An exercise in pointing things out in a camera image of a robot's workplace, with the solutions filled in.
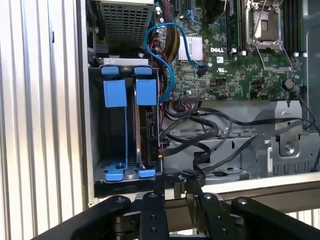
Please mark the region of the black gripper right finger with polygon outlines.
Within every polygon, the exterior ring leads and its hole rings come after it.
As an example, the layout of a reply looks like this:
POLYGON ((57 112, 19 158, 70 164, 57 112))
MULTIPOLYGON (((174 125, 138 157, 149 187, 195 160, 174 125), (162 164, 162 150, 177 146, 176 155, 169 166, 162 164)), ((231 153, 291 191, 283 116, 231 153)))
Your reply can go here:
POLYGON ((248 197, 231 204, 204 193, 197 178, 186 180, 186 201, 193 226, 211 240, 318 240, 320 231, 248 197))

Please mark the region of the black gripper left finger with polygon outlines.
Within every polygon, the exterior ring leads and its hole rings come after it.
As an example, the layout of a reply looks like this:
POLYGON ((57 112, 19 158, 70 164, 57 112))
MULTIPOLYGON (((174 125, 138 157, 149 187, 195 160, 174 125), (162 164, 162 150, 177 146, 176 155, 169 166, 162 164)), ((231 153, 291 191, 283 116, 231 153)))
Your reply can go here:
POLYGON ((165 240, 165 176, 134 201, 115 195, 71 218, 69 240, 165 240))

